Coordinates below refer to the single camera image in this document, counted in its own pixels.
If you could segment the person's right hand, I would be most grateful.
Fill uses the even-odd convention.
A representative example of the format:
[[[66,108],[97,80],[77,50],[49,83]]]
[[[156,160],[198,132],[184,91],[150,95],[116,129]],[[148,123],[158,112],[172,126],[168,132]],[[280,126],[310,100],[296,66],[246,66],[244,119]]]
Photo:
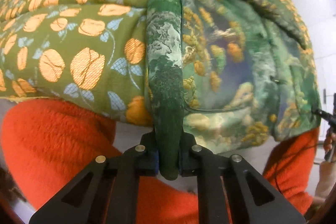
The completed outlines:
[[[328,131],[326,134],[326,139],[323,142],[323,149],[325,150],[325,153],[328,153],[332,149],[335,139],[335,133]]]

